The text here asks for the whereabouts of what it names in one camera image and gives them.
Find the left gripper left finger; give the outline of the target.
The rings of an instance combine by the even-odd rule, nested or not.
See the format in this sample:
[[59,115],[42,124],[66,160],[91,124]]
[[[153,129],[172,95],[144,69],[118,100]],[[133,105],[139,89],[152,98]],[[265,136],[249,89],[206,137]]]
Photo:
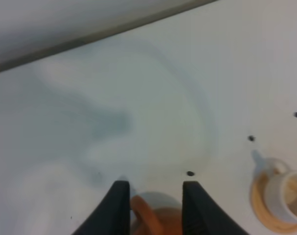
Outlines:
[[130,233],[130,184],[115,181],[75,235],[128,235]]

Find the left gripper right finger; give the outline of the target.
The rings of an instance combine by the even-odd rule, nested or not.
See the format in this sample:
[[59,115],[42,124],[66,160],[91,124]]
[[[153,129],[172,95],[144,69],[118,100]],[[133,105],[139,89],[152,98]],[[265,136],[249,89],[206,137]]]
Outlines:
[[184,235],[246,235],[197,181],[183,183],[182,230]]

